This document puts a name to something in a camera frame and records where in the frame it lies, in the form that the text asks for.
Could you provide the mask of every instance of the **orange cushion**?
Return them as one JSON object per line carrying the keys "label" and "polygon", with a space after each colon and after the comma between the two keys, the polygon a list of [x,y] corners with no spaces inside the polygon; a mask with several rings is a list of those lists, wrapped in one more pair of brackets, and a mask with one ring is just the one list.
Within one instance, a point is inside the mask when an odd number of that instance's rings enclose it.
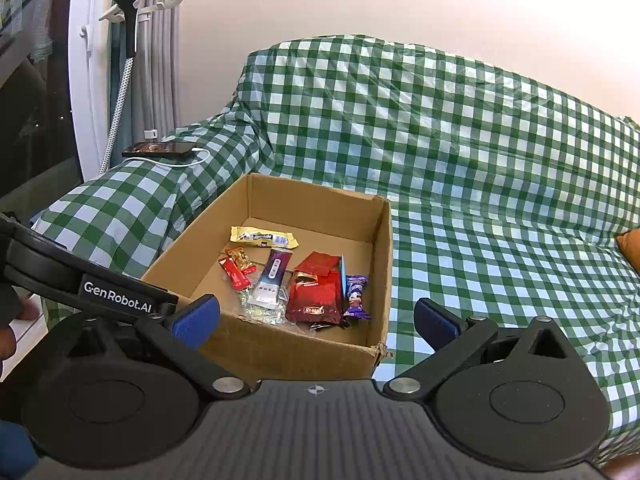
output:
{"label": "orange cushion", "polygon": [[640,274],[640,228],[616,236],[616,241],[622,254]]}

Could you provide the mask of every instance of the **human hand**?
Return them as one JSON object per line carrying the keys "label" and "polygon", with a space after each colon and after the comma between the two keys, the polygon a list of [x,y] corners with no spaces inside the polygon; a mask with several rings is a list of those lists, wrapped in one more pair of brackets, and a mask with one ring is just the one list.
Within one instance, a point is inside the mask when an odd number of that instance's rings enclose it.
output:
{"label": "human hand", "polygon": [[[38,319],[40,311],[35,301],[28,298],[20,298],[20,304],[22,310],[17,319],[24,319],[27,321],[34,321]],[[7,326],[0,328],[0,360],[4,361],[15,354],[16,342],[14,330]]]}

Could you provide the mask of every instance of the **smartphone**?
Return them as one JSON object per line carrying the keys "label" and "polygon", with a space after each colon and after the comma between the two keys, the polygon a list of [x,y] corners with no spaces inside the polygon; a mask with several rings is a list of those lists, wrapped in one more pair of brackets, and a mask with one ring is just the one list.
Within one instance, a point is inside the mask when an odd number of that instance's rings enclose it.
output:
{"label": "smartphone", "polygon": [[184,158],[196,147],[195,142],[169,140],[168,142],[137,142],[122,150],[122,156],[142,156],[145,158]]}

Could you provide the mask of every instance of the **sofa backrest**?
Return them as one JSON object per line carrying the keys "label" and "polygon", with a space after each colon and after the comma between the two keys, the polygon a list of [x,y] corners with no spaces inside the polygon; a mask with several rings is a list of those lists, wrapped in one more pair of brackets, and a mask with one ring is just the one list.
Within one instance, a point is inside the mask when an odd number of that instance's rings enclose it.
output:
{"label": "sofa backrest", "polygon": [[283,174],[591,239],[640,222],[631,120],[473,59],[290,41],[251,54],[238,100]]}

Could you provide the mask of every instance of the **checkered fabric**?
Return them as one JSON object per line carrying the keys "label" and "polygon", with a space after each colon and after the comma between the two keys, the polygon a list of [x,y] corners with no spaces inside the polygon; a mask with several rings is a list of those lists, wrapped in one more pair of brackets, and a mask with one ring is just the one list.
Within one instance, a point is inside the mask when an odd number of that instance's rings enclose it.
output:
{"label": "checkered fabric", "polygon": [[[555,318],[611,406],[600,458],[640,449],[640,276],[614,235],[640,223],[640,131],[517,74],[365,36],[252,53],[221,114],[179,128],[213,153],[169,170],[130,161],[44,213],[36,229],[141,276],[248,171],[379,193],[393,208],[388,380],[430,347],[428,297],[503,326]],[[51,309],[50,322],[63,312]]]}

